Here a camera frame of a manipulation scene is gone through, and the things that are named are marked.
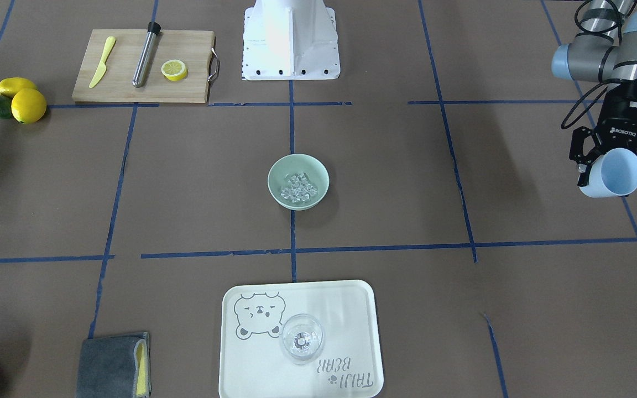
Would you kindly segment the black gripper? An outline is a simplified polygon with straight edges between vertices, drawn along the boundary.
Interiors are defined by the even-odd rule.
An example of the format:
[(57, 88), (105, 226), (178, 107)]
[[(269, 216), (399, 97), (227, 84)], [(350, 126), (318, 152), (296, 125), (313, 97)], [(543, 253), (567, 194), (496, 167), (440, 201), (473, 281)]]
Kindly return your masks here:
[[(593, 147), (584, 152), (584, 144), (589, 138)], [(574, 129), (569, 159), (577, 164), (579, 188), (589, 185), (594, 162), (616, 148), (637, 152), (637, 79), (622, 81), (607, 92), (595, 133), (587, 127)]]

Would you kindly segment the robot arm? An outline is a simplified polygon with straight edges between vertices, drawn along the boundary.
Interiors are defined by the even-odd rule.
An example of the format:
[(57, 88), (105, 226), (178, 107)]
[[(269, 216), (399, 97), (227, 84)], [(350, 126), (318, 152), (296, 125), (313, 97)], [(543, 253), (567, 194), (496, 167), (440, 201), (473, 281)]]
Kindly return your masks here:
[(562, 129), (573, 129), (569, 159), (587, 197), (628, 196), (637, 189), (637, 10), (634, 1), (586, 1), (575, 13), (579, 30), (558, 47), (554, 76), (594, 83), (602, 101), (592, 128), (576, 127), (569, 111)]

